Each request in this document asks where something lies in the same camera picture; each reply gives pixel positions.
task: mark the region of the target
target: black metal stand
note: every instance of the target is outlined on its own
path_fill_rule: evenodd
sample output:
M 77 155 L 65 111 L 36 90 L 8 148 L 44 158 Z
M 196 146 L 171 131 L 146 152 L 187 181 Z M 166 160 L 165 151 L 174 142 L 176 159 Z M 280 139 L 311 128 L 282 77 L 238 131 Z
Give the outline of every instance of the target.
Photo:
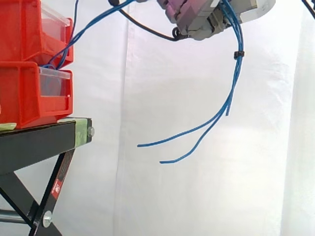
M 0 210 L 0 222 L 30 226 L 29 236 L 62 236 L 52 214 L 77 147 L 92 141 L 88 118 L 0 132 L 0 194 L 15 211 Z M 41 203 L 38 204 L 14 171 L 59 154 Z

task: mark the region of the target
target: cable tie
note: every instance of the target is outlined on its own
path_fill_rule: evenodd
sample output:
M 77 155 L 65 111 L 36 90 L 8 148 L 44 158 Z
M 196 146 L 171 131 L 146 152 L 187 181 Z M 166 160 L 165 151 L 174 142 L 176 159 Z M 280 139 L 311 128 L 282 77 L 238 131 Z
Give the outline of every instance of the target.
M 234 59 L 237 60 L 238 57 L 244 57 L 245 52 L 244 51 L 237 51 L 234 53 Z

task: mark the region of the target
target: metal leg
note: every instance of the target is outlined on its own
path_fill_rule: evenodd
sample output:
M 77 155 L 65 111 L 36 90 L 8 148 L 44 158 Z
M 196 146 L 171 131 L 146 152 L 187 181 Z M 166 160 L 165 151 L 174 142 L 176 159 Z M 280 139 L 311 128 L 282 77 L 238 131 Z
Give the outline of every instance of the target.
M 0 222 L 26 224 L 23 218 L 12 210 L 0 210 Z
M 52 224 L 52 216 L 73 154 L 74 149 L 59 156 L 36 213 L 34 220 L 36 227 L 31 229 L 30 236 L 62 236 L 54 224 Z
M 15 173 L 0 176 L 0 194 L 25 223 L 33 227 L 32 221 L 39 206 Z

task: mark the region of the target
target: bolt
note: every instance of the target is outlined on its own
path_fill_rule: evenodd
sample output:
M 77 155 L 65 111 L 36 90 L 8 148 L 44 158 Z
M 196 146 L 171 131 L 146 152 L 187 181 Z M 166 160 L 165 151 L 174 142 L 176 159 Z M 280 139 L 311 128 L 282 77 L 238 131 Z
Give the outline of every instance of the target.
M 93 127 L 88 128 L 88 136 L 91 138 L 95 134 L 95 129 Z
M 43 226 L 48 228 L 50 224 L 53 222 L 53 214 L 51 211 L 47 211 L 43 216 Z

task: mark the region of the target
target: white curtain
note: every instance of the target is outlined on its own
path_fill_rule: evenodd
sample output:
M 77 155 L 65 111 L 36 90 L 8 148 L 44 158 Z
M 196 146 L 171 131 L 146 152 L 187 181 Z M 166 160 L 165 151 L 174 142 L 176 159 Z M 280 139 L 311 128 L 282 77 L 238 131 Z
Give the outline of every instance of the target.
M 44 1 L 72 16 L 75 0 Z M 110 6 L 80 0 L 77 29 Z M 116 13 L 75 45 L 75 116 L 96 134 L 76 150 L 54 212 L 65 236 L 312 236 L 315 21 L 300 1 L 277 0 L 243 25 L 246 57 L 229 117 L 175 165 L 204 130 L 149 148 L 210 119 L 229 93 L 237 50 L 231 29 L 168 42 Z M 129 12 L 164 33 L 155 0 Z M 55 159 L 18 172 L 37 200 Z M 0 235 L 28 228 L 0 224 Z

